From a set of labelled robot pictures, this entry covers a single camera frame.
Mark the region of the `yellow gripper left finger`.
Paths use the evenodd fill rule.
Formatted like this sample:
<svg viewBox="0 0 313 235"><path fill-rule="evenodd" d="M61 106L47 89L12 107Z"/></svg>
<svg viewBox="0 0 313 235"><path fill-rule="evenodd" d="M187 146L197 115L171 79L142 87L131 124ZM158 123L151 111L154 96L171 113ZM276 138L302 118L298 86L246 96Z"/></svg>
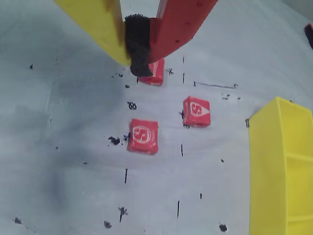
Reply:
<svg viewBox="0 0 313 235"><path fill-rule="evenodd" d="M131 63L118 0L56 0L55 3L116 62Z"/></svg>

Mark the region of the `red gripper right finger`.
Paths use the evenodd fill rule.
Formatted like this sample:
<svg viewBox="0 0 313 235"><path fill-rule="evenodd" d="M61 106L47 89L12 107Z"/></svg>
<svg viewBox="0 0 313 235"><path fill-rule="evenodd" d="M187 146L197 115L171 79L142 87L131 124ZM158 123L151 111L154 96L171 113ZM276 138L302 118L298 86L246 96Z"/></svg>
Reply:
<svg viewBox="0 0 313 235"><path fill-rule="evenodd" d="M161 0L157 16L125 18L125 42L134 76L151 76L149 65L172 54L193 39L215 0Z"/></svg>

